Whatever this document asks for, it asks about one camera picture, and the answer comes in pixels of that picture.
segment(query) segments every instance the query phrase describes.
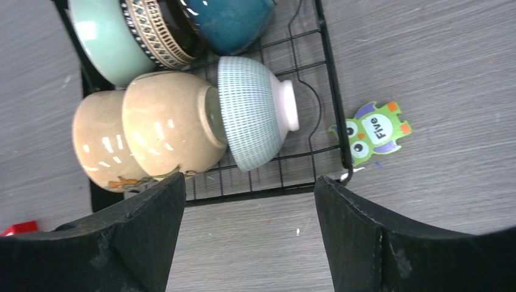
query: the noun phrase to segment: beige bowl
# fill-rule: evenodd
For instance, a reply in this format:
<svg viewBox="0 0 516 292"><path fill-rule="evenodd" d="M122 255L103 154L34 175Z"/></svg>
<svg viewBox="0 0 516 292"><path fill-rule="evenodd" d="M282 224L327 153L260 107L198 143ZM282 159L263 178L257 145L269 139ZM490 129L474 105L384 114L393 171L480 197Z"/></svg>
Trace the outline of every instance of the beige bowl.
<svg viewBox="0 0 516 292"><path fill-rule="evenodd" d="M183 72L155 72L126 90L122 121L127 144L155 179L191 177L217 163L227 148L218 91Z"/></svg>
<svg viewBox="0 0 516 292"><path fill-rule="evenodd" d="M79 163L92 181L112 192L126 192L152 180L125 141L123 101L124 91L91 94L77 108L72 126Z"/></svg>

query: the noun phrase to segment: light blue bowl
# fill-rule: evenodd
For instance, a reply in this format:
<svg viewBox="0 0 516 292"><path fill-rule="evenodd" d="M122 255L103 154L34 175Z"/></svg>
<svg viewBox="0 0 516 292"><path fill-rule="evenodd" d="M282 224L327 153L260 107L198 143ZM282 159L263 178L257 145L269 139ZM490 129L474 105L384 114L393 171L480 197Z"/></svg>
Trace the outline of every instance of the light blue bowl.
<svg viewBox="0 0 516 292"><path fill-rule="evenodd" d="M69 0L68 6L82 48L109 82L127 87L134 78L154 70L154 62L125 23L119 0Z"/></svg>
<svg viewBox="0 0 516 292"><path fill-rule="evenodd" d="M265 30L277 0L177 0L190 25L218 55L241 52Z"/></svg>
<svg viewBox="0 0 516 292"><path fill-rule="evenodd" d="M221 57L218 94L229 148L248 172L273 159L288 131L299 129L292 82L280 82L262 63Z"/></svg>

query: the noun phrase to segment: dark blue bowl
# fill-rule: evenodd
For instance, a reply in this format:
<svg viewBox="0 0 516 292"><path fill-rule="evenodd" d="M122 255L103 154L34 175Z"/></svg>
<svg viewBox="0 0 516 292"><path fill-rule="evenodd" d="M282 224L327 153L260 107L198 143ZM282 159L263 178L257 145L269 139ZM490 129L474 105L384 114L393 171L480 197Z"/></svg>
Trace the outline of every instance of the dark blue bowl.
<svg viewBox="0 0 516 292"><path fill-rule="evenodd" d="M265 30L277 0L177 0L190 25L217 55L243 51Z"/></svg>

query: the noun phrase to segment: gray wooden surface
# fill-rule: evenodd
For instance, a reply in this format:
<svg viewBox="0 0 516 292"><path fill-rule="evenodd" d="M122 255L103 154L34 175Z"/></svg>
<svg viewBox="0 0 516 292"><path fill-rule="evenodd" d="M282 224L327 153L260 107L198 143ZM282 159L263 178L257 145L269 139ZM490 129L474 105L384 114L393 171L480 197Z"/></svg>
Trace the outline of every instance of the gray wooden surface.
<svg viewBox="0 0 516 292"><path fill-rule="evenodd" d="M294 33L316 27L304 1ZM395 100L414 130L399 152L373 157L349 188L443 228L479 234L514 225L515 1L323 2L346 114ZM280 2L264 43L286 36L295 6ZM50 1L6 1L0 9L0 229L38 220L51 230L91 212L70 137L79 65ZM296 50L302 65L322 60L316 35L296 40ZM282 72L293 66L290 53L287 44L267 49L264 61ZM301 77L322 101L314 149L335 145L325 68ZM283 155L306 151L318 120L315 96L295 87L302 128ZM317 155L317 174L341 170L337 157ZM309 158L285 162L285 181L310 181L311 167ZM255 170L254 189L278 186L277 173L276 164ZM220 191L215 175L196 179L200 197ZM225 192L247 190L247 179L224 172ZM169 283L170 291L331 291L312 194L186 210Z"/></svg>

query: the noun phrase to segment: green monster toy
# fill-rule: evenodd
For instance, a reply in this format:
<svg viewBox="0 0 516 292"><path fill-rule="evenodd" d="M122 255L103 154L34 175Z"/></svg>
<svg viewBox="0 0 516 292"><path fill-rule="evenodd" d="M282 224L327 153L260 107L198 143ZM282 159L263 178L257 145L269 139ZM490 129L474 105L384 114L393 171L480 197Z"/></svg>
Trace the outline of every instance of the green monster toy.
<svg viewBox="0 0 516 292"><path fill-rule="evenodd" d="M401 112L396 102L389 102L381 108L376 107L376 102L371 102L362 106L354 119L346 119L354 167L369 160L373 154L390 154L401 148L396 140L412 133L408 122L398 118ZM338 139L336 125L332 125L329 131Z"/></svg>

